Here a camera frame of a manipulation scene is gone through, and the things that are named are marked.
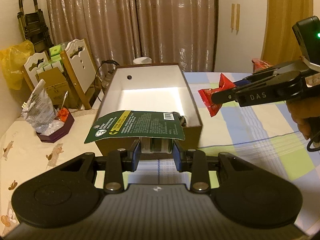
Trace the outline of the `right hand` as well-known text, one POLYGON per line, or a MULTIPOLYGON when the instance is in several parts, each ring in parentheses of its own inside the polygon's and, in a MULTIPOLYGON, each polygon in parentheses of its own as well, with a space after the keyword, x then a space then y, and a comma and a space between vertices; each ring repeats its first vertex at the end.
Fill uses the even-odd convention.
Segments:
POLYGON ((306 140, 310 139, 312 132, 308 119, 319 118, 319 96, 302 100, 287 100, 286 105, 299 131, 306 140))

